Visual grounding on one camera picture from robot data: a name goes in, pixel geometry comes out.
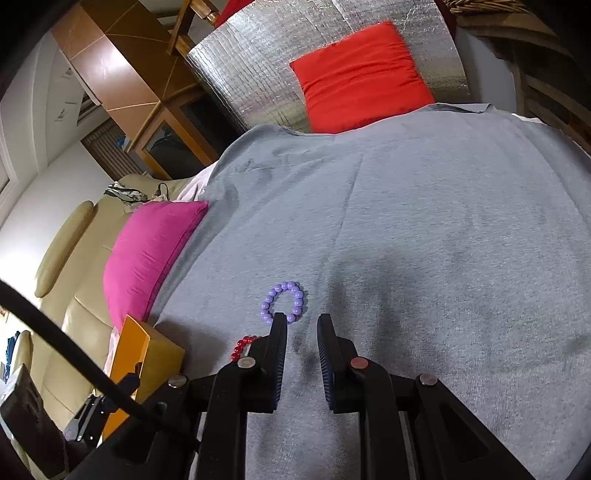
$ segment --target red bead bracelet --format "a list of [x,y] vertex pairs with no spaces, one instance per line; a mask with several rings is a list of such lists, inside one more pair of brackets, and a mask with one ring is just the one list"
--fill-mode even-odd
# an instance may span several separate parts
[[246,347],[246,345],[250,345],[257,338],[258,337],[256,335],[254,335],[254,336],[251,336],[251,337],[246,336],[246,337],[243,337],[242,339],[238,340],[236,342],[236,347],[234,348],[234,351],[232,352],[232,355],[230,355],[230,360],[232,362],[238,362],[238,359],[240,358],[240,355],[244,351],[244,347]]

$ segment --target black cable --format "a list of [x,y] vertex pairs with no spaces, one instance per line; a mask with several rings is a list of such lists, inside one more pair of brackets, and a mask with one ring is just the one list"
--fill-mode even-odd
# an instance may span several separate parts
[[184,443],[187,443],[195,451],[199,450],[199,441],[197,439],[181,432],[174,426],[166,424],[160,417],[152,414],[126,395],[55,323],[2,280],[0,280],[0,305],[43,338],[76,368],[85,379],[105,396],[109,397],[121,410],[138,420],[153,425],[157,430],[181,437]]

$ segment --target gray blanket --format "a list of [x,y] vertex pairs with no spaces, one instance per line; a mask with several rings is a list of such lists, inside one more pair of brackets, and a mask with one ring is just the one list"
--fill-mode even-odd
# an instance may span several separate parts
[[560,132],[486,105],[340,135],[256,127],[220,159],[152,320],[206,375],[268,332],[271,286],[301,283],[278,411],[249,418],[249,480],[359,478],[356,419],[324,400],[325,312],[360,354],[436,374],[536,478],[562,480],[591,441],[590,172]]

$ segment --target orange box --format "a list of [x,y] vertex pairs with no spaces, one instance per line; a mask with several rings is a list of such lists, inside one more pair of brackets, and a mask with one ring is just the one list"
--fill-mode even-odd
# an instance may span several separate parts
[[[168,340],[146,323],[136,322],[127,315],[115,349],[110,378],[120,382],[130,372],[139,368],[139,388],[131,395],[138,403],[143,403],[164,382],[180,371],[184,350]],[[119,409],[109,415],[103,429],[103,440],[113,433],[127,415]]]

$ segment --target beige leather sofa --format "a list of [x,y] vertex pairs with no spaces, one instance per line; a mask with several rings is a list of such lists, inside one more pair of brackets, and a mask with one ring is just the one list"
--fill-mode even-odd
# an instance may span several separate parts
[[[162,183],[137,174],[120,182],[147,195],[152,195]],[[187,182],[166,181],[170,199],[175,199]],[[60,228],[37,271],[35,296],[41,299],[40,309],[101,368],[113,329],[103,294],[103,271],[115,239],[130,215],[119,199],[107,195],[96,205],[83,202]],[[30,337],[19,337],[14,359],[12,371],[30,363],[31,377],[44,406],[63,429],[93,387],[34,332]]]

